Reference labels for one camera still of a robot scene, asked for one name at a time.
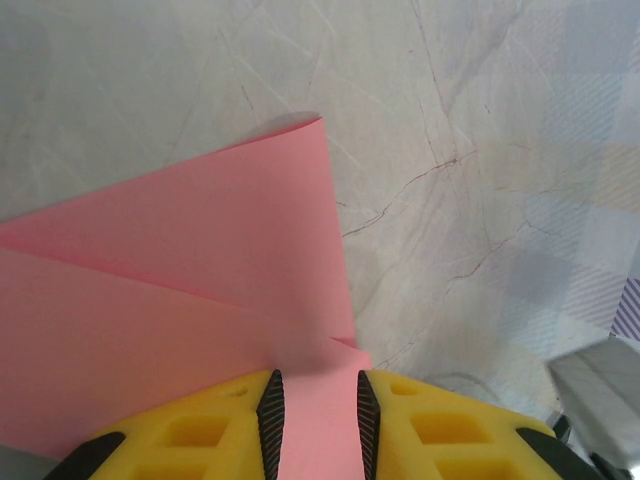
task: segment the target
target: folded pink paper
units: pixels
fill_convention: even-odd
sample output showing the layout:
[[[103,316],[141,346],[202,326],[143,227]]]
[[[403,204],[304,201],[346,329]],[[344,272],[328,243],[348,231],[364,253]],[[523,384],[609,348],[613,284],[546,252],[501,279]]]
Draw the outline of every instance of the folded pink paper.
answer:
[[[0,247],[355,344],[320,119],[0,225]]]
[[[0,225],[0,311],[0,443],[64,455],[280,368],[279,478],[363,477],[356,385],[371,364],[349,346],[321,120]]]

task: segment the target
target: white marble surface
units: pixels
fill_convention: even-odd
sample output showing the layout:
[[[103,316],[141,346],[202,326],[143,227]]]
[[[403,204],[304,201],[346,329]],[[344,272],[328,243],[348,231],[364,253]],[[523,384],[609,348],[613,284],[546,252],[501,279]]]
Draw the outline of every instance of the white marble surface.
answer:
[[[635,0],[0,0],[7,219],[320,113],[361,346],[544,417],[640,239]]]

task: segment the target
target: rectangular hole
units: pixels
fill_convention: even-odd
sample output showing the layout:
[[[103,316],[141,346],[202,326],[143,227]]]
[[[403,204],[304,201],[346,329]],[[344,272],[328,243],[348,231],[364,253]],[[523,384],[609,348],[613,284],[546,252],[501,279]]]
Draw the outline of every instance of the rectangular hole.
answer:
[[[160,445],[165,447],[217,447],[229,419],[213,415],[191,415],[175,420]]]
[[[204,465],[144,465],[133,480],[202,480],[206,469]]]
[[[411,396],[418,395],[420,392],[408,382],[394,382],[391,384],[391,393],[398,396]]]
[[[245,387],[244,385],[241,385],[239,387],[235,387],[235,388],[232,388],[232,389],[229,389],[229,390],[225,390],[220,395],[222,397],[242,397],[243,395],[246,395],[247,393],[249,393],[249,389],[247,387]]]
[[[443,480],[525,480],[508,460],[437,460],[436,467]]]
[[[411,424],[425,444],[488,443],[491,440],[476,421],[459,413],[419,413]]]

